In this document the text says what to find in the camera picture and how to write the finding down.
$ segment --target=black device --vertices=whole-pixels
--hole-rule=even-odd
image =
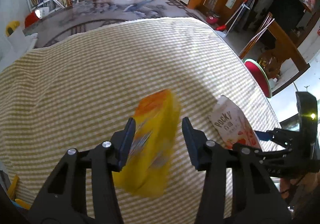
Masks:
[[[240,143],[234,144],[233,150],[227,150],[208,140],[204,132],[193,129],[187,117],[182,120],[182,133],[191,163],[198,171],[206,171],[196,224],[300,223],[298,219],[291,219],[287,203],[270,179],[270,176],[297,178],[320,170],[316,151],[316,98],[308,92],[297,92],[296,96],[299,132],[277,128],[258,132],[258,136],[283,146],[280,151],[262,152]],[[125,129],[115,132],[110,141],[83,152],[69,149],[47,178],[26,218],[20,215],[1,188],[2,223],[123,223],[111,172],[121,171],[126,164],[134,134],[135,121],[130,118]],[[233,205],[231,216],[224,219],[226,168],[232,168],[233,173]],[[92,169],[95,219],[86,214],[86,169]],[[319,204],[318,195],[304,211],[306,218],[313,216],[308,211],[316,213],[313,209]]]

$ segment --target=snack package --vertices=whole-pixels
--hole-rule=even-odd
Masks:
[[[115,186],[143,197],[163,195],[179,115],[180,104],[169,89],[140,101],[127,164],[112,173]]]
[[[222,95],[218,98],[218,102],[209,114],[209,119],[228,149],[232,149],[232,145],[236,142],[261,149],[258,137],[248,119],[242,110],[226,96]]]

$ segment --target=red round stool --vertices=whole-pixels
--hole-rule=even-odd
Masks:
[[[265,96],[267,98],[271,98],[272,92],[271,92],[269,80],[267,78],[267,75],[263,71],[262,67],[252,59],[247,59],[244,62],[244,65],[247,67],[247,69],[250,71],[254,79],[257,81],[258,85],[262,89]]]

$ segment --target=silver bolt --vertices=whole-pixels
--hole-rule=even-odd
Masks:
[[[250,154],[250,149],[247,148],[247,147],[244,147],[241,149],[241,152],[244,153],[244,154]]]
[[[74,155],[76,153],[76,149],[75,148],[71,148],[68,150],[68,155]]]
[[[111,143],[110,141],[105,141],[105,142],[102,143],[102,146],[103,146],[104,148],[108,148],[108,147],[110,147],[111,145],[112,145],[112,143]]]
[[[207,146],[209,147],[214,147],[216,145],[216,142],[215,141],[212,141],[212,140],[208,140],[206,141],[205,143]]]

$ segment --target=yellow package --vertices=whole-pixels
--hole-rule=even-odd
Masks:
[[[179,114],[180,104],[169,89],[140,101],[127,164],[112,173],[115,186],[143,197],[163,195]]]

